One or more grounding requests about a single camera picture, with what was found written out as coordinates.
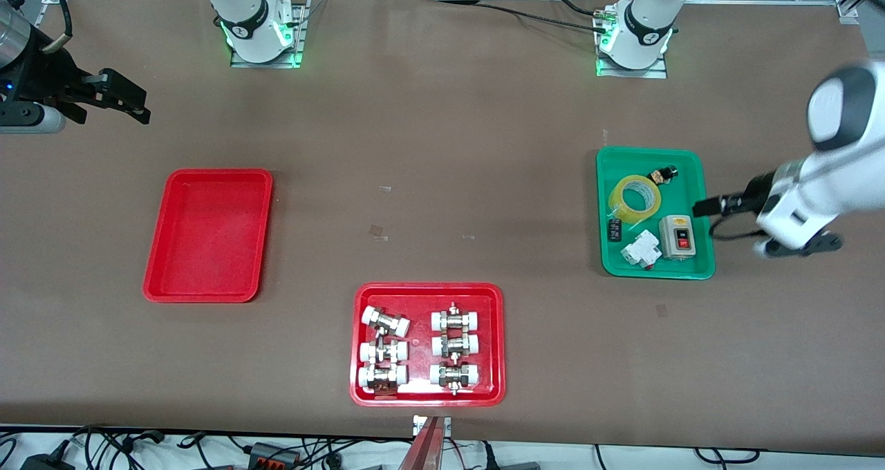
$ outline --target empty red tray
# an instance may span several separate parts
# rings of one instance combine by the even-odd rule
[[[155,303],[245,303],[259,290],[274,177],[263,169],[169,176],[142,291]]]
[[[454,302],[462,312],[477,313],[480,352],[464,358],[478,366],[480,381],[475,387],[451,391],[430,383],[430,365],[443,359],[434,357],[430,339],[439,332],[430,328],[430,313],[449,309]],[[394,395],[376,395],[357,384],[360,344],[373,340],[375,331],[363,325],[366,306],[383,309],[386,314],[401,314],[411,320],[405,341],[409,344],[407,366],[409,381]],[[505,395],[503,363],[503,295],[491,283],[367,283],[357,291],[353,310],[351,340],[351,399],[360,406],[492,406]]]

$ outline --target brown table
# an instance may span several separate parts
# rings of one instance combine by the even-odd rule
[[[206,0],[71,6],[80,66],[126,74],[154,115],[0,140],[3,422],[405,436],[445,413],[467,439],[885,451],[881,215],[838,219],[846,247],[806,260],[718,243],[710,281],[598,263],[602,146],[698,152],[711,193],[810,151],[810,91],[865,55],[835,10],[689,5],[670,78],[637,80],[595,77],[586,33],[433,1],[329,0],[288,71],[228,69]],[[142,297],[183,167],[274,172],[254,303]],[[503,403],[354,405],[366,281],[499,285]]]

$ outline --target metal fitting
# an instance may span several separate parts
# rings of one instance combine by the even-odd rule
[[[449,338],[445,332],[442,337],[432,337],[430,339],[431,348],[434,356],[449,357],[455,363],[461,357],[476,354],[480,351],[480,338],[477,334],[466,334],[461,337]]]
[[[455,303],[452,303],[448,310],[430,313],[430,328],[434,332],[445,332],[451,328],[460,328],[466,335],[467,332],[475,331],[477,325],[476,312],[472,310],[467,314],[462,314],[458,306],[455,306]]]
[[[480,383],[480,373],[476,365],[446,366],[440,363],[430,365],[430,383],[448,387],[452,395],[456,395],[458,389]]]
[[[363,323],[374,328],[380,335],[387,335],[390,332],[397,337],[405,337],[409,331],[410,321],[402,318],[400,315],[390,316],[384,314],[380,309],[373,306],[366,306],[363,311]]]
[[[384,343],[383,337],[378,337],[370,343],[360,344],[360,361],[372,364],[389,360],[395,364],[409,358],[409,344],[406,341],[392,339],[389,344]]]
[[[409,382],[409,375],[405,365],[391,365],[389,368],[379,366],[360,366],[357,373],[357,381],[360,387],[370,388],[373,391],[379,389],[395,389],[398,385]]]

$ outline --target yellow tape roll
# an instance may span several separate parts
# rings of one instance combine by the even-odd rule
[[[624,190],[633,190],[642,196],[642,200],[645,202],[644,211],[636,211],[626,204]],[[654,216],[661,208],[661,192],[653,181],[638,174],[631,174],[624,177],[614,186],[614,190],[611,190],[609,208],[611,214],[625,223],[630,225],[642,223],[645,219]]]

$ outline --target white plastic cap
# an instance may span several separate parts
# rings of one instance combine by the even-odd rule
[[[409,325],[411,325],[411,322],[408,319],[400,318],[399,325],[397,325],[396,329],[393,331],[394,335],[397,337],[405,337],[405,334],[409,331]]]
[[[443,338],[430,337],[430,348],[433,350],[434,356],[442,357],[443,355]]]
[[[360,387],[369,387],[369,370],[366,366],[360,366],[360,371],[357,373],[357,382],[360,383]]]
[[[405,369],[405,365],[396,366],[396,385],[405,385],[409,383],[409,373]]]
[[[375,308],[373,306],[366,306],[366,310],[363,311],[363,324],[368,325],[369,321],[372,319],[372,313],[375,312]]]
[[[475,332],[478,327],[478,321],[475,310],[467,313],[467,329]]]
[[[477,334],[467,334],[467,347],[470,354],[480,351],[480,337]]]
[[[409,358],[409,343],[407,341],[399,341],[396,343],[396,359],[405,361]]]
[[[480,369],[476,365],[467,365],[467,384],[477,385],[480,383]]]
[[[440,384],[440,366],[430,365],[430,383],[433,385]]]
[[[369,360],[369,347],[372,346],[372,343],[363,343],[360,344],[360,361],[368,361]]]

